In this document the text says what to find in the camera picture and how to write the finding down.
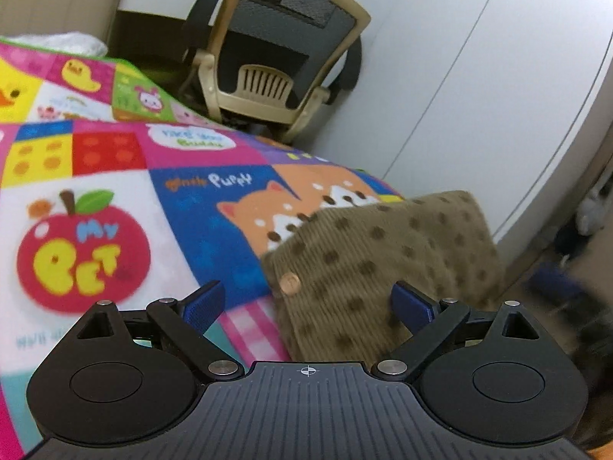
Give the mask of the brown polka dot corduroy dress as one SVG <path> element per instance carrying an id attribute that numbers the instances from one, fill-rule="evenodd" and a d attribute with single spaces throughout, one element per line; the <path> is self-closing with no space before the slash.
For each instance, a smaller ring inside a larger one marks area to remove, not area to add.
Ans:
<path id="1" fill-rule="evenodd" d="M 481 208 L 461 190 L 322 209 L 266 253 L 262 269 L 290 359 L 367 366 L 411 336 L 392 312 L 398 281 L 490 309 L 504 280 Z"/>

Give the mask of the colourful cartoon patchwork blanket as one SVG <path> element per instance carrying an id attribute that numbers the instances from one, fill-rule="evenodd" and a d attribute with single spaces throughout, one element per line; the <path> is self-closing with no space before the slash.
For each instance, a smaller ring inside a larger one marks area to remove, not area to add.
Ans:
<path id="1" fill-rule="evenodd" d="M 1 455 L 41 438 L 26 386 L 95 302 L 143 309 L 211 280 L 207 337 L 284 360 L 261 256 L 312 212 L 395 202 L 358 169 L 201 117 L 131 63 L 1 46 Z"/>

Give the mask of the white wardrobe cabinet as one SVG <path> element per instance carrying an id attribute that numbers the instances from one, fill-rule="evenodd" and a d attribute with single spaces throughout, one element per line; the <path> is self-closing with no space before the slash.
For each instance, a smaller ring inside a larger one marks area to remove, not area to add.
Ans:
<path id="1" fill-rule="evenodd" d="M 514 260 L 611 125 L 612 0 L 356 1 L 359 82 L 297 145 L 406 197 L 472 192 Z"/>

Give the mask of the beige black mesh office chair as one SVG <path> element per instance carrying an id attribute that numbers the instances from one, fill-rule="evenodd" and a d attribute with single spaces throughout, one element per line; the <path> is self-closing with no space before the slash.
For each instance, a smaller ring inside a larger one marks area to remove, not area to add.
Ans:
<path id="1" fill-rule="evenodd" d="M 215 122 L 290 145 L 355 88 L 370 21 L 355 0 L 197 0 L 182 28 L 178 96 Z"/>

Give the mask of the white fluffy cloth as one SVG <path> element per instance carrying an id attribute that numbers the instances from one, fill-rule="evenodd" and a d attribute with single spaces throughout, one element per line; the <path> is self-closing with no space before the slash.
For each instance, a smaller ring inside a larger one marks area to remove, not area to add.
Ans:
<path id="1" fill-rule="evenodd" d="M 2 35 L 1 41 L 83 56 L 104 57 L 108 53 L 108 47 L 104 42 L 93 35 L 82 32 Z"/>

